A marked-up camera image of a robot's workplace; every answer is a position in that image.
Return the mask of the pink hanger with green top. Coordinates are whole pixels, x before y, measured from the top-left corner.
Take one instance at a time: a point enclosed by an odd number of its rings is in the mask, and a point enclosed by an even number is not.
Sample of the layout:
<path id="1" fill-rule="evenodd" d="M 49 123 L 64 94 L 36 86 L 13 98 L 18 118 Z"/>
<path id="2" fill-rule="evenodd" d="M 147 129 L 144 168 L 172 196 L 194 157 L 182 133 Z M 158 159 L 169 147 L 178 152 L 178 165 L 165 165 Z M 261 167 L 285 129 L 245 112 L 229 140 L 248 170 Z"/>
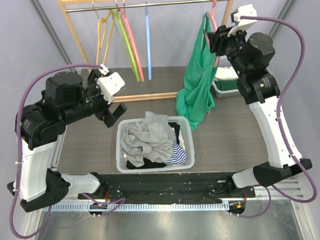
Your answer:
<path id="1" fill-rule="evenodd" d="M 216 4 L 217 4 L 217 0 L 213 0 L 212 1 L 212 6 L 211 6 L 211 12 L 207 12 L 206 13 L 206 17 L 209 20 L 211 26 L 213 27 L 213 32 L 214 33 L 217 31 L 217 28 L 218 28 L 216 20 L 214 18 Z M 208 34 L 207 34 L 206 30 L 203 31 L 203 34 L 204 34 L 204 37 L 205 37 L 205 40 L 206 40 L 207 44 L 209 45 L 210 41 L 209 41 Z"/>

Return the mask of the grey tank top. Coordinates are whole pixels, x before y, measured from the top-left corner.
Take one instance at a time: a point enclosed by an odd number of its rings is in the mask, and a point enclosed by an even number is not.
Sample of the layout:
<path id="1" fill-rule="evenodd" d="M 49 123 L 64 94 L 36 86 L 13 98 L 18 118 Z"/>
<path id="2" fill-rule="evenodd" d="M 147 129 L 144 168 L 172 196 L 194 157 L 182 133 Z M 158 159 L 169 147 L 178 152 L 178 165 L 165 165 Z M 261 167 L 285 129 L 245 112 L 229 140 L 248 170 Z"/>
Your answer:
<path id="1" fill-rule="evenodd" d="M 143 157 L 164 162 L 170 159 L 175 135 L 168 123 L 167 115 L 147 111 L 141 122 L 130 124 L 123 131 L 120 144 L 134 165 L 141 166 Z"/>

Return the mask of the green tank top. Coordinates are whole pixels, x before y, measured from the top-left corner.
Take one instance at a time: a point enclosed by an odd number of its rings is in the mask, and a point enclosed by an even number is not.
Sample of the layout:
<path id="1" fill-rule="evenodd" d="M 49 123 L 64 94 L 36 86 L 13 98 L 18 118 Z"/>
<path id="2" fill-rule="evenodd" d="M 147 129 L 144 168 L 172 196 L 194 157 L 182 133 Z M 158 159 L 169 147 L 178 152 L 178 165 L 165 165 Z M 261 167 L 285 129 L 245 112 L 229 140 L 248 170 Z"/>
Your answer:
<path id="1" fill-rule="evenodd" d="M 195 130 L 204 120 L 205 115 L 215 107 L 211 86 L 218 70 L 214 67 L 216 55 L 210 52 L 204 36 L 204 32 L 211 31 L 210 19 L 203 14 L 193 51 L 185 70 L 184 88 L 176 95 L 176 113 L 188 120 L 191 130 Z"/>

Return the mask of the black tank top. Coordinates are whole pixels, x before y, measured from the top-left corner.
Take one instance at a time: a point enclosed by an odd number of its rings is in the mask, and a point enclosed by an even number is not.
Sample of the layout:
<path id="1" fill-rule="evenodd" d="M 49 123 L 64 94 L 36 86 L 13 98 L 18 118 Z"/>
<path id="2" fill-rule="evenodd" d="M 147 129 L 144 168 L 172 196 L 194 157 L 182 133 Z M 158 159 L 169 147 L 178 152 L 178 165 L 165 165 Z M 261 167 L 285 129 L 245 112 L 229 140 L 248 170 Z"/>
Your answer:
<path id="1" fill-rule="evenodd" d="M 174 133 L 174 136 L 175 136 L 175 140 L 173 141 L 173 144 L 172 144 L 172 147 L 173 147 L 174 142 L 176 141 L 176 135 L 175 135 L 175 134 L 178 134 L 179 131 L 181 131 L 181 126 L 180 126 L 178 123 L 176 123 L 176 122 L 169 122 L 168 125 L 171 127 L 171 129 L 172 129 L 172 131 L 173 131 L 173 133 Z M 127 155 L 126 155 L 126 157 L 127 157 L 127 159 L 134 165 L 133 161 L 130 160 Z M 144 165 L 144 160 L 143 160 L 143 159 L 142 159 L 142 165 L 139 165 L 139 166 L 134 165 L 134 166 L 136 166 L 137 168 L 143 166 L 143 165 Z M 150 160 L 151 162 L 157 162 L 157 163 L 165 163 L 166 161 L 168 161 L 168 160 L 163 161 L 163 160 L 162 160 L 161 158 L 159 158 L 159 157 L 157 157 L 156 160 L 151 160 L 151 159 L 148 159 L 148 160 Z"/>

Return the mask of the blue hanger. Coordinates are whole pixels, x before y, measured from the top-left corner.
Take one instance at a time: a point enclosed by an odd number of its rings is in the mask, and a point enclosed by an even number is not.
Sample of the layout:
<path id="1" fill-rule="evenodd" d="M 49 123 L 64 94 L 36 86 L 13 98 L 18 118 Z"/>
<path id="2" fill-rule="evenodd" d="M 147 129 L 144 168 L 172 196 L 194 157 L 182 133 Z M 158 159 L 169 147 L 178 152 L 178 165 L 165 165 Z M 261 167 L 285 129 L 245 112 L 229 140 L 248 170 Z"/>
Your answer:
<path id="1" fill-rule="evenodd" d="M 152 80 L 151 34 L 150 34 L 150 20 L 149 20 L 147 1 L 145 1 L 145 30 L 146 30 L 148 80 L 151 81 Z"/>

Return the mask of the blue white striped tank top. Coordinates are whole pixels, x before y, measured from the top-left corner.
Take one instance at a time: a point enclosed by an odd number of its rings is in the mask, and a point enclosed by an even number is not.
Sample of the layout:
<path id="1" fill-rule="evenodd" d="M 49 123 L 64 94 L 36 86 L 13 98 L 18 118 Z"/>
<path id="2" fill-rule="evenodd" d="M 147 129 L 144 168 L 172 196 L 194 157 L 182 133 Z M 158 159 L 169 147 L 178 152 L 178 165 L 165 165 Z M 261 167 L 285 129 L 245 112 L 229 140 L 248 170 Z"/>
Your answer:
<path id="1" fill-rule="evenodd" d="M 179 165 L 185 164 L 187 162 L 187 154 L 184 149 L 178 145 L 174 144 L 172 146 L 173 153 L 168 161 L 165 162 L 166 165 Z"/>

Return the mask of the lime green hanger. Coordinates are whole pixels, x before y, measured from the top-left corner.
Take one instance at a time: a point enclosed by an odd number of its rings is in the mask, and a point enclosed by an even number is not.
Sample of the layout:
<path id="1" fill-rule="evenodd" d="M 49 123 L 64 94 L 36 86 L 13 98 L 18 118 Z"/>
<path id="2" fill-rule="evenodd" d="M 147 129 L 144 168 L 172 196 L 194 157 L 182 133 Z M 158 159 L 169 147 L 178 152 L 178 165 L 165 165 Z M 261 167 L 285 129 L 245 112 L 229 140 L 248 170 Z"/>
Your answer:
<path id="1" fill-rule="evenodd" d="M 120 28 L 120 32 L 118 33 L 118 35 L 120 36 L 122 46 L 124 47 L 126 56 L 131 64 L 131 69 L 135 75 L 136 81 L 139 82 L 141 79 L 138 71 L 138 66 L 137 66 L 136 59 L 129 41 L 129 37 L 127 35 L 122 18 L 120 16 L 120 11 L 117 9 L 112 9 L 110 12 L 111 12 L 112 18 L 116 20 L 118 23 L 118 26 Z"/>

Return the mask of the yellow velvet hanger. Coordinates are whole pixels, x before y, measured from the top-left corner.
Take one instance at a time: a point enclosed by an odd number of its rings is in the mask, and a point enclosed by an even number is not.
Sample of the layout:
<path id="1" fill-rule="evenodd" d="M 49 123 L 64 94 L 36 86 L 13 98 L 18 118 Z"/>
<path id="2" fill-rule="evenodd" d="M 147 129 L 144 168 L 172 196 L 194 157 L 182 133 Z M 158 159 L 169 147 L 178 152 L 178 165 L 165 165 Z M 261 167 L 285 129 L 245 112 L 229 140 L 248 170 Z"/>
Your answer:
<path id="1" fill-rule="evenodd" d="M 92 7 L 94 12 L 97 15 L 98 22 L 97 22 L 97 50 L 96 50 L 96 58 L 95 58 L 95 63 L 99 64 L 100 63 L 100 55 L 101 55 L 101 50 L 103 46 L 105 45 L 105 51 L 103 54 L 103 59 L 102 59 L 102 64 L 104 65 L 107 61 L 109 49 L 110 49 L 110 42 L 112 38 L 112 33 L 114 29 L 115 22 L 114 20 L 111 23 L 111 27 L 109 30 L 107 42 L 105 43 L 105 38 L 108 30 L 108 20 L 112 17 L 112 12 L 109 11 L 105 17 L 99 17 L 98 12 L 95 9 L 95 1 L 92 1 Z"/>

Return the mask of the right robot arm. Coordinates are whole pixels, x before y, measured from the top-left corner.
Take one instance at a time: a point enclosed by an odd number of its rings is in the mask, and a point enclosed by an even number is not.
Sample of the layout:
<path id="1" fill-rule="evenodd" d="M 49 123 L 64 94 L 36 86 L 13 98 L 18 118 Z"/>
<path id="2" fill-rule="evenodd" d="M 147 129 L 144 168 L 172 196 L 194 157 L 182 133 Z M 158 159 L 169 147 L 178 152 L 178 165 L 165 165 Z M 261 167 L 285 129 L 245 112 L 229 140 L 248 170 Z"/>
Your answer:
<path id="1" fill-rule="evenodd" d="M 295 147 L 282 108 L 278 106 L 281 92 L 267 66 L 275 54 L 273 40 L 256 32 L 246 38 L 246 31 L 220 26 L 205 38 L 210 52 L 225 56 L 237 74 L 237 88 L 255 116 L 262 133 L 267 162 L 228 176 L 226 193 L 233 198 L 244 188 L 254 185 L 273 186 L 313 167 L 312 161 L 302 157 Z"/>

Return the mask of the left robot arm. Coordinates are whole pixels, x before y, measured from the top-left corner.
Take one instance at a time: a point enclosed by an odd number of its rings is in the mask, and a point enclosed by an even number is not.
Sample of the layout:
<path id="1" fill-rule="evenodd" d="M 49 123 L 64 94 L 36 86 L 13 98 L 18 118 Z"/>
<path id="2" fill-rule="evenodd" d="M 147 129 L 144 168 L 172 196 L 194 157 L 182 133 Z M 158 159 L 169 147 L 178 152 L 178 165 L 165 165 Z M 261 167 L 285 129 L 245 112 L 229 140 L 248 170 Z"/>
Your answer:
<path id="1" fill-rule="evenodd" d="M 42 98 L 23 108 L 21 116 L 22 162 L 19 196 L 27 213 L 59 203 L 67 196 L 88 194 L 100 200 L 107 193 L 106 181 L 96 172 L 70 175 L 52 170 L 58 137 L 68 125 L 90 116 L 111 128 L 125 113 L 121 103 L 110 111 L 114 95 L 125 86 L 117 73 L 93 69 L 83 86 L 82 77 L 63 71 L 49 77 Z"/>

